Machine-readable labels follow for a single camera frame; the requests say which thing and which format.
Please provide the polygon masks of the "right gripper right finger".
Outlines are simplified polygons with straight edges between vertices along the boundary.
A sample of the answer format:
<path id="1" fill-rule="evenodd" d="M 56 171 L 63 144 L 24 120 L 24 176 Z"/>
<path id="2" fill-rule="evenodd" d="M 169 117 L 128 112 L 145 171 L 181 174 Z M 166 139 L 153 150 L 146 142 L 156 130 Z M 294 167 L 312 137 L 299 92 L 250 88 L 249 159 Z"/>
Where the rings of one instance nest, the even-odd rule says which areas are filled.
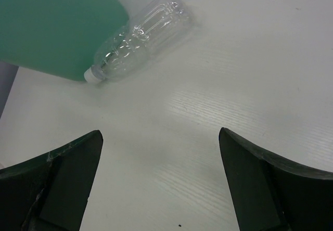
<path id="1" fill-rule="evenodd" d="M 220 152 L 240 230 L 332 230 L 332 173 L 221 128 Z"/>

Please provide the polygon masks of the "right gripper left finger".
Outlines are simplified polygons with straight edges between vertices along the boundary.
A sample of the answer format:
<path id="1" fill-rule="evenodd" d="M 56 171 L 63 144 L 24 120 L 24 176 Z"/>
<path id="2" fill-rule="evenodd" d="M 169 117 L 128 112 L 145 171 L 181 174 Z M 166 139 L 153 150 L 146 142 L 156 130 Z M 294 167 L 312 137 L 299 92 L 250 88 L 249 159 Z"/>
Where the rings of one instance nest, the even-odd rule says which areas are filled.
<path id="1" fill-rule="evenodd" d="M 1 230 L 79 230 L 102 147 L 95 130 L 1 169 Z"/>

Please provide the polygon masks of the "clear ribbed bottle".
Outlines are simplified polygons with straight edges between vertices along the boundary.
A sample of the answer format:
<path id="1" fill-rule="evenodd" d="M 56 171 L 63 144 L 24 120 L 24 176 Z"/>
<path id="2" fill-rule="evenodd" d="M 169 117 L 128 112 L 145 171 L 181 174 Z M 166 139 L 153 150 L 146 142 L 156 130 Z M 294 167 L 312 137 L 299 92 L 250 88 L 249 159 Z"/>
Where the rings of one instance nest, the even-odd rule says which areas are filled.
<path id="1" fill-rule="evenodd" d="M 182 0 L 153 0 L 98 49 L 86 82 L 120 80 L 180 43 L 192 24 Z"/>

